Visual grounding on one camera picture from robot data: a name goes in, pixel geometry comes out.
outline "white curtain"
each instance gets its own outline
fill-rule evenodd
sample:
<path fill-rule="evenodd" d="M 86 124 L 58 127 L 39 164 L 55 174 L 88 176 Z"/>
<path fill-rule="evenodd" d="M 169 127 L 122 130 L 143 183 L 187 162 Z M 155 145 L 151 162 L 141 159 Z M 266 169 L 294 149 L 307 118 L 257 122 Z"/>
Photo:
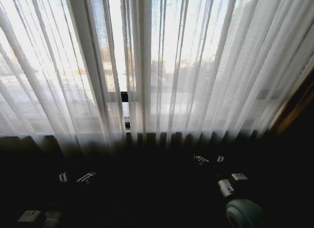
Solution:
<path fill-rule="evenodd" d="M 314 0 L 121 0 L 131 134 L 262 135 L 314 53 Z"/>
<path fill-rule="evenodd" d="M 106 11 L 81 1 L 86 18 L 95 14 L 94 24 L 110 24 L 98 20 Z M 53 135 L 65 157 L 70 148 L 88 154 L 122 144 L 110 25 L 102 33 L 84 28 L 95 39 L 90 51 L 86 37 L 77 39 L 68 0 L 0 0 L 0 6 L 0 136 L 32 136 L 41 146 Z"/>
<path fill-rule="evenodd" d="M 134 143 L 263 135 L 312 68 L 314 0 L 117 1 L 0 0 L 0 136 L 114 151 L 125 82 Z"/>

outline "headphone ear cup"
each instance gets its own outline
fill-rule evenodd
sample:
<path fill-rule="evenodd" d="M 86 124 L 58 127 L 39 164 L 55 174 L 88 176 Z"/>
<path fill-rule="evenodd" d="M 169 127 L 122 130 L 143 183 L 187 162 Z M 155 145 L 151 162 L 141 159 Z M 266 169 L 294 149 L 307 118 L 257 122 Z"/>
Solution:
<path fill-rule="evenodd" d="M 234 228 L 256 228 L 262 222 L 263 210 L 248 199 L 234 199 L 226 206 L 226 215 Z"/>

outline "sheer curtain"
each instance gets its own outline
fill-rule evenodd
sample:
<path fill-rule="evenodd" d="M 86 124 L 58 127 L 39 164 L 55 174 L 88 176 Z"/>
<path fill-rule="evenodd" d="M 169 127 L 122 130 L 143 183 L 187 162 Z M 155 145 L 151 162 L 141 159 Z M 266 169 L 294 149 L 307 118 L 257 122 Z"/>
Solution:
<path fill-rule="evenodd" d="M 131 134 L 262 135 L 314 53 L 313 0 L 121 0 Z"/>
<path fill-rule="evenodd" d="M 107 14 L 101 0 L 80 1 L 85 19 L 96 14 L 92 22 L 106 29 L 86 26 L 79 36 L 69 0 L 0 0 L 2 137 L 32 136 L 41 146 L 53 135 L 65 157 L 71 148 L 88 154 L 124 142 L 110 20 L 99 22 Z"/>

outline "curtain fold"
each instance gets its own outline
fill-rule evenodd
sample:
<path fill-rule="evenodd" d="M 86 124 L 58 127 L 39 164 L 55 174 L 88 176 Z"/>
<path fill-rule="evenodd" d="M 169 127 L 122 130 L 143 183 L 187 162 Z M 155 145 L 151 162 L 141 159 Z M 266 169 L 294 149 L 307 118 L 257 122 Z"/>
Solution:
<path fill-rule="evenodd" d="M 92 18 L 92 0 L 82 1 Z M 84 28 L 97 44 L 86 56 L 68 0 L 0 0 L 0 6 L 0 135 L 31 135 L 42 147 L 43 137 L 53 135 L 66 158 L 73 149 L 86 155 L 122 145 L 110 14 L 102 10 L 102 34 Z"/>
<path fill-rule="evenodd" d="M 311 1 L 121 0 L 132 138 L 263 135 L 313 56 Z"/>

